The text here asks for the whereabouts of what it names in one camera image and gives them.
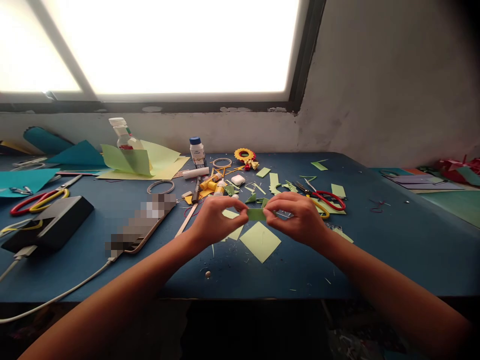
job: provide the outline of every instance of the red scissors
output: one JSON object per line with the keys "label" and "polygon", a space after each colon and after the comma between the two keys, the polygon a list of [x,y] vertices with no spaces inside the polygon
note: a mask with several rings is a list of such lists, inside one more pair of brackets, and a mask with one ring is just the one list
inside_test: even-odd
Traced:
{"label": "red scissors", "polygon": [[[27,213],[40,213],[46,208],[48,208],[51,204],[46,205],[47,203],[51,202],[52,200],[60,197],[63,195],[61,198],[65,199],[68,198],[70,195],[70,191],[67,189],[70,185],[75,183],[78,179],[80,179],[82,175],[75,176],[73,179],[67,181],[63,185],[60,185],[57,187],[55,190],[49,191],[49,192],[44,192],[40,193],[38,195],[32,196],[21,203],[17,204],[10,210],[10,215],[12,216],[20,216],[24,215]],[[27,207],[23,210],[20,210],[23,208],[25,205],[33,203],[35,200],[38,200],[36,203],[31,205],[30,207]]]}
{"label": "red scissors", "polygon": [[[331,193],[331,192],[328,192],[328,191],[317,191],[317,189],[315,189],[312,184],[307,180],[305,179],[305,182],[308,184],[308,186],[310,186],[313,191],[310,191],[308,189],[305,189],[303,186],[301,186],[299,184],[299,182],[297,181],[296,185],[306,194],[309,193],[310,196],[314,196],[316,198],[318,198],[319,200],[322,200],[324,203],[326,203],[329,207],[331,207],[332,209],[335,209],[337,211],[342,211],[342,210],[345,210],[346,206],[345,206],[345,203],[343,202],[343,200],[338,197],[337,195]],[[324,198],[322,195],[326,195],[326,197],[328,198],[333,198],[335,200],[337,200],[339,203],[340,203],[340,207],[337,207],[335,206],[333,203],[331,203],[329,200],[327,200],[326,198]]]}

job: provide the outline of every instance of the black power bank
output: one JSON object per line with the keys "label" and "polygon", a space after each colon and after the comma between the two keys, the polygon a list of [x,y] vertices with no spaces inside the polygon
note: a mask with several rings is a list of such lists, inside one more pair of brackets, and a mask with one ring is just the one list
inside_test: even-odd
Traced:
{"label": "black power bank", "polygon": [[83,196],[72,196],[58,199],[24,227],[43,225],[34,230],[19,230],[1,246],[12,253],[17,253],[24,247],[37,245],[32,256],[42,253],[53,253],[60,250],[72,237],[94,207]]}

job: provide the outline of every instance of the white bottle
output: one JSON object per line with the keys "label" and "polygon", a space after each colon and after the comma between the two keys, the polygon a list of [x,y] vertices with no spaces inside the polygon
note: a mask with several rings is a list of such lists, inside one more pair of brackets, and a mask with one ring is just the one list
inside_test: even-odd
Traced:
{"label": "white bottle", "polygon": [[142,142],[132,135],[127,122],[123,117],[111,117],[108,119],[118,135],[116,146],[122,150],[144,150]]}
{"label": "white bottle", "polygon": [[198,136],[194,136],[190,138],[190,153],[191,158],[193,159],[193,163],[195,167],[204,168],[205,167],[205,151],[202,141]]}

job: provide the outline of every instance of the bottle cap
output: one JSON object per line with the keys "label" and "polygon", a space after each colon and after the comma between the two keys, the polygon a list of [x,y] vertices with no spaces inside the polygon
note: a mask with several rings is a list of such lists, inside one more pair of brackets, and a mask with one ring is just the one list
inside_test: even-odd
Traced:
{"label": "bottle cap", "polygon": [[111,117],[108,119],[108,121],[110,122],[110,125],[112,126],[126,126],[127,125],[127,122],[125,121],[125,119],[123,117]]}
{"label": "bottle cap", "polygon": [[201,144],[201,143],[202,143],[202,141],[200,140],[200,138],[198,136],[194,136],[194,137],[190,138],[190,144],[191,145],[198,145],[198,144]]}

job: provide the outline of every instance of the blue table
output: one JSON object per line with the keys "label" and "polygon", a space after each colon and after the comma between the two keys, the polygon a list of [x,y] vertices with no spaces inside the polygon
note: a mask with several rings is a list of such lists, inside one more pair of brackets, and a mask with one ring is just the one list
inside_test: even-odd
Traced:
{"label": "blue table", "polygon": [[[232,154],[209,154],[207,161],[220,157],[234,159]],[[345,188],[347,215],[332,215],[329,222],[341,225],[356,246],[399,270],[437,296],[480,295],[480,230],[442,210],[420,196],[396,185],[349,157],[334,153],[261,153],[260,167],[278,173],[285,180],[298,180],[299,175],[318,176],[313,181],[318,190],[331,190],[331,183]],[[310,163],[328,159],[319,171]],[[2,167],[9,169],[11,159],[2,158]],[[193,169],[192,161],[185,169]],[[268,193],[269,177],[260,179],[253,171],[244,172],[247,182],[256,181]],[[194,179],[174,179],[177,198],[193,190]],[[46,186],[52,190],[63,180]],[[94,212],[57,253],[43,258],[29,258],[0,283],[0,302],[45,302],[77,285],[105,262],[105,241],[118,227],[149,201],[146,192],[151,181],[131,180],[107,182],[84,176],[71,188],[71,195],[84,196],[95,207]],[[170,185],[161,184],[157,192]],[[239,193],[245,201],[250,192]],[[373,203],[382,200],[383,213],[370,212]],[[0,226],[19,221],[9,215],[18,199],[0,199]],[[184,221],[185,203],[178,204],[144,248],[136,255],[123,254],[104,273],[64,298],[78,302],[107,284],[135,263],[161,248],[176,234]],[[249,204],[259,208],[260,204]],[[244,226],[242,234],[254,222]],[[261,264],[241,241],[228,239],[215,244],[215,257],[208,247],[183,266],[159,291],[161,298],[197,299],[315,299],[350,298],[356,290],[347,278],[328,260],[271,229],[281,240],[275,252]],[[13,254],[0,249],[0,271],[12,262]],[[204,273],[208,267],[211,278]]]}

